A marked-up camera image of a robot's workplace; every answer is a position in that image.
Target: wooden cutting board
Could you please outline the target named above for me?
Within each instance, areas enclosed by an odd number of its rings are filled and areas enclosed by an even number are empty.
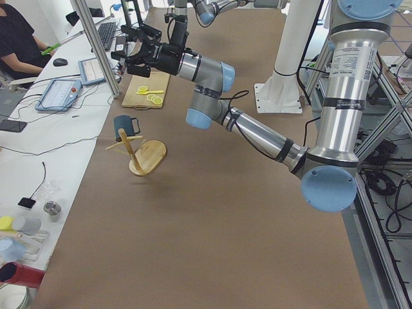
[[[124,96],[122,107],[137,108],[137,109],[160,109],[163,107],[167,85],[169,83],[170,74],[152,71],[149,78],[133,75],[131,82]],[[163,103],[155,105],[147,100],[147,95],[137,95],[136,91],[140,86],[147,86],[150,90],[163,90],[164,93],[157,93],[163,99]]]

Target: tablet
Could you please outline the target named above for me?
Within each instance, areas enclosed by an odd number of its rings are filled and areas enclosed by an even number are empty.
[[[97,58],[80,60],[79,70],[80,76],[82,77],[82,84],[85,86],[97,84],[105,80]]]
[[[78,79],[53,79],[36,104],[37,111],[67,111],[76,101],[82,83]]]

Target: keyboard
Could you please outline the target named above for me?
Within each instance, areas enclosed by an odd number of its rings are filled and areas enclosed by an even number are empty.
[[[102,40],[104,50],[110,50],[111,43],[115,37],[116,22],[102,23],[98,27],[98,36]]]

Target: black shirt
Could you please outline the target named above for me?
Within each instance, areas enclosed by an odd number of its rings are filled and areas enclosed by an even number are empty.
[[[0,16],[0,57],[15,53],[21,62],[45,67],[50,56],[42,56],[33,33],[34,29],[26,19],[11,5],[0,5],[7,16]],[[16,72],[0,59],[0,67],[15,79],[35,76]]]

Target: red cup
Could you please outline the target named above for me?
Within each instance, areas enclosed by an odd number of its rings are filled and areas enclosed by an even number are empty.
[[[44,271],[16,262],[9,262],[0,268],[0,282],[39,288]]]

